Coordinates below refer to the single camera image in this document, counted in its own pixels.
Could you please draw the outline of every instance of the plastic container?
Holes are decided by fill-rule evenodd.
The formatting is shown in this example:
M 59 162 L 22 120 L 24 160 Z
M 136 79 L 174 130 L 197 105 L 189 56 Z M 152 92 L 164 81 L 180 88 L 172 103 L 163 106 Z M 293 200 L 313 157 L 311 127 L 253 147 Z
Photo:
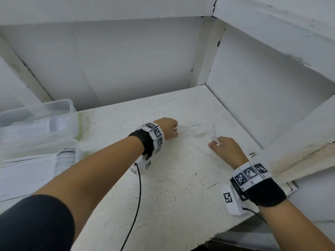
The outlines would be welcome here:
M 78 134 L 78 113 L 70 99 L 0 113 L 2 151 L 76 138 Z
M 35 146 L 29 146 L 14 151 L 3 151 L 0 153 L 0 167 L 5 163 L 4 160 L 10 160 L 14 158 L 21 158 L 27 156 L 35 156 L 41 154 L 54 154 L 61 151 L 64 148 L 74 148 L 75 153 L 75 163 L 82 160 L 85 157 L 85 152 L 81 149 L 78 141 L 76 139 L 62 139 L 57 140 L 52 143 L 40 144 Z

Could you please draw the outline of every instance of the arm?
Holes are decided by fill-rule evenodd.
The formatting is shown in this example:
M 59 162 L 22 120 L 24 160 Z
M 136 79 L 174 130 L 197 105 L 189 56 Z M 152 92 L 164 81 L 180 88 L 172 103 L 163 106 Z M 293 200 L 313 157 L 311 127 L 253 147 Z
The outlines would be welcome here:
M 248 162 L 242 149 L 232 138 L 219 137 L 220 146 L 208 146 L 233 169 Z M 284 251 L 334 251 L 335 245 L 287 199 L 274 207 L 261 207 L 273 235 Z
M 155 122 L 163 130 L 165 139 L 178 136 L 174 130 L 176 120 L 162 118 Z M 56 197 L 69 208 L 76 240 L 101 199 L 143 152 L 140 139 L 129 136 L 73 165 L 34 194 Z

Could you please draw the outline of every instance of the person's left hand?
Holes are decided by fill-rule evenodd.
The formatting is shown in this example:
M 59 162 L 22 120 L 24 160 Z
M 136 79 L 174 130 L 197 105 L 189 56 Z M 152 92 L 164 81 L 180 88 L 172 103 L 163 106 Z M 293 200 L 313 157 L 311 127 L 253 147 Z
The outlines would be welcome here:
M 164 117 L 155 120 L 154 122 L 157 123 L 163 130 L 165 140 L 175 138 L 178 136 L 176 129 L 178 122 L 176 120 Z

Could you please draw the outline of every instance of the black clip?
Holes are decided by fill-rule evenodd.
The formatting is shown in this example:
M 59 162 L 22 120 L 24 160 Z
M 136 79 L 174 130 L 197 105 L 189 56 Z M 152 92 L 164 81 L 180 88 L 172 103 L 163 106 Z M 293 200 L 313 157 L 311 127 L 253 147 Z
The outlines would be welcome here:
M 246 201 L 246 200 L 249 199 L 249 198 L 247 198 L 247 196 L 245 195 L 245 193 L 241 190 L 240 186 L 237 184 L 237 182 L 234 180 L 234 178 L 230 179 L 230 183 L 234 187 L 236 193 L 238 194 L 238 196 L 240 197 L 240 199 L 241 199 L 242 202 L 244 202 L 244 201 Z

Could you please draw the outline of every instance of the white tabletop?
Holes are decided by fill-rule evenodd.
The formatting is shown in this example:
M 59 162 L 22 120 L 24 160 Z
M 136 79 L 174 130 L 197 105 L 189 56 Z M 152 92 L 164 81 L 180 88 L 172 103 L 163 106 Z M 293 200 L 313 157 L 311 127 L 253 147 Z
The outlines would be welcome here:
M 204 86 L 137 99 L 81 112 L 84 134 L 79 141 L 95 152 L 162 117 L 179 125 L 216 123 L 217 136 L 233 137 L 243 151 L 260 147 Z M 124 250 L 191 250 L 215 234 L 244 221 L 231 216 L 221 187 L 232 169 L 208 147 L 208 134 L 191 136 L 181 129 L 152 165 L 141 174 L 142 199 L 138 217 Z M 139 196 L 138 176 L 127 171 L 94 210 L 72 250 L 119 250 L 133 222 Z

